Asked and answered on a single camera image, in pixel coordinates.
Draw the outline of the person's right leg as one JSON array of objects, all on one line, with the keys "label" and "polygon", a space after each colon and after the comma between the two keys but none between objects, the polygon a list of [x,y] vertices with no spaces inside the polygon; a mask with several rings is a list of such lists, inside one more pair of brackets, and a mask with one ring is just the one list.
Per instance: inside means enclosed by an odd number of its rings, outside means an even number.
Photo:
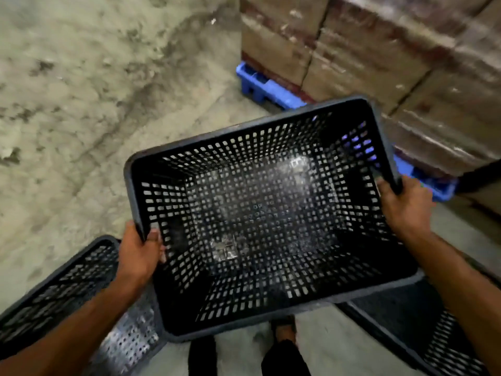
[{"label": "person's right leg", "polygon": [[297,345],[291,340],[276,342],[261,362],[262,376],[311,376]]}]

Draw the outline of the person's left forearm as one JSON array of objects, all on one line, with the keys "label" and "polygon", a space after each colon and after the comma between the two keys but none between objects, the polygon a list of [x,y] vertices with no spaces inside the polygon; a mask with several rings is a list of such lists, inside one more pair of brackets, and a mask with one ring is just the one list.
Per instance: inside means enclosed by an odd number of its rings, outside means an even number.
[{"label": "person's left forearm", "polygon": [[152,273],[119,269],[109,286],[43,338],[0,361],[0,376],[79,376]]}]

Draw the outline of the blue plastic pallet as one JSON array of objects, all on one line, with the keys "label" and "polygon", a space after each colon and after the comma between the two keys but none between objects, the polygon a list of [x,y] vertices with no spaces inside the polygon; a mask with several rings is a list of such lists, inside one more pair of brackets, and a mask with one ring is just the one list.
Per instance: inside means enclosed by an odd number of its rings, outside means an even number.
[{"label": "blue plastic pallet", "polygon": [[[236,67],[236,75],[241,79],[242,93],[252,95],[253,100],[258,104],[268,100],[283,110],[296,109],[306,105],[306,102],[301,98],[245,62],[241,62]],[[405,160],[403,155],[395,154],[394,159],[401,174],[418,179],[432,190],[435,202],[447,202],[453,198],[458,184],[457,180],[439,180],[436,177],[426,175],[421,168]]]}]

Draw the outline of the person's right hand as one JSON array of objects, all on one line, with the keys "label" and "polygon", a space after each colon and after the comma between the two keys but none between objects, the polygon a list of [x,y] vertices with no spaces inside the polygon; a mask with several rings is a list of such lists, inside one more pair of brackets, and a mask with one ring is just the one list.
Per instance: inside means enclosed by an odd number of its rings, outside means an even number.
[{"label": "person's right hand", "polygon": [[384,214],[388,225],[402,241],[431,235],[432,191],[408,176],[402,177],[402,186],[402,192],[395,193],[395,211],[391,215]]}]

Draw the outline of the black perforated plastic crate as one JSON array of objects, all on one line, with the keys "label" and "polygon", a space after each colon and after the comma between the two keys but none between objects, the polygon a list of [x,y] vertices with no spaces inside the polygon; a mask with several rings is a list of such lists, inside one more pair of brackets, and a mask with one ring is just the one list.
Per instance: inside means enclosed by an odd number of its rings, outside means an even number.
[{"label": "black perforated plastic crate", "polygon": [[427,278],[336,306],[392,354],[427,376],[490,376]]},{"label": "black perforated plastic crate", "polygon": [[362,96],[306,105],[133,154],[124,180],[169,342],[414,284],[375,183],[401,176]]},{"label": "black perforated plastic crate", "polygon": [[[114,279],[120,240],[94,239],[0,315],[0,361],[29,347]],[[138,376],[166,344],[153,287],[147,286],[92,356],[82,376]]]}]

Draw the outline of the person's leg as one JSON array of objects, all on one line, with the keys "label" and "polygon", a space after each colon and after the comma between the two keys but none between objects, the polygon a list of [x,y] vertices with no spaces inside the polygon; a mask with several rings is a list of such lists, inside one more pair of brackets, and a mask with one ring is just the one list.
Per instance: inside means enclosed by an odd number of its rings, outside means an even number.
[{"label": "person's leg", "polygon": [[261,362],[262,376],[311,376],[297,345],[291,340],[276,342]]},{"label": "person's leg", "polygon": [[197,338],[190,343],[188,376],[217,376],[217,350],[214,336]]}]

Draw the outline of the person's right foot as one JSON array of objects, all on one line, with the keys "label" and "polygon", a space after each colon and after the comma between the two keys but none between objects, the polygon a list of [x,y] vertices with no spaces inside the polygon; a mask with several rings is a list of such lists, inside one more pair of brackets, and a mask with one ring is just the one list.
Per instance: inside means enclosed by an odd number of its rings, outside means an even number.
[{"label": "person's right foot", "polygon": [[296,317],[293,314],[271,320],[270,326],[274,344],[288,340],[297,345]]}]

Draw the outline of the person's left leg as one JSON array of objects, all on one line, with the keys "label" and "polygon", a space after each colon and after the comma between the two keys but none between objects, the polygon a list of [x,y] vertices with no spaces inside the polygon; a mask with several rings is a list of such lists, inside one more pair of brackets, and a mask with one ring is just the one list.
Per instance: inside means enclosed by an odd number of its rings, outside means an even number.
[{"label": "person's left leg", "polygon": [[217,350],[214,336],[197,338],[190,343],[188,376],[217,376]]}]

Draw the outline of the stack of wrapped cardboard boxes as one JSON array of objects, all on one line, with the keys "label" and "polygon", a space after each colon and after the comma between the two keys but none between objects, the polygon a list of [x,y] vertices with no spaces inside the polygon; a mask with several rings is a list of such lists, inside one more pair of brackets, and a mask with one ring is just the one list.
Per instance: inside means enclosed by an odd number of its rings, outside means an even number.
[{"label": "stack of wrapped cardboard boxes", "polygon": [[304,101],[363,94],[397,151],[501,215],[501,0],[240,0],[242,59]]}]

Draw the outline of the person's left hand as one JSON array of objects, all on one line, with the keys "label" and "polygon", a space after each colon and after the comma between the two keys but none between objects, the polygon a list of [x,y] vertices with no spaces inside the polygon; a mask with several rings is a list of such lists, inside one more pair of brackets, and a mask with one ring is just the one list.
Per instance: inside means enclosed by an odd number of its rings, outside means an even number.
[{"label": "person's left hand", "polygon": [[147,238],[145,241],[141,240],[134,221],[126,224],[118,259],[116,279],[137,289],[149,282],[158,265],[152,265],[148,261]]}]

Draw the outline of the person's right forearm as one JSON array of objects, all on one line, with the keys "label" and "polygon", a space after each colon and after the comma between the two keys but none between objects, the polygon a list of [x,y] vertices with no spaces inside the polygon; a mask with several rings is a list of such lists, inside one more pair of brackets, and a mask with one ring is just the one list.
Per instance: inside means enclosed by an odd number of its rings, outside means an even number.
[{"label": "person's right forearm", "polygon": [[501,290],[429,229],[396,231],[455,316],[491,376],[501,376]]}]

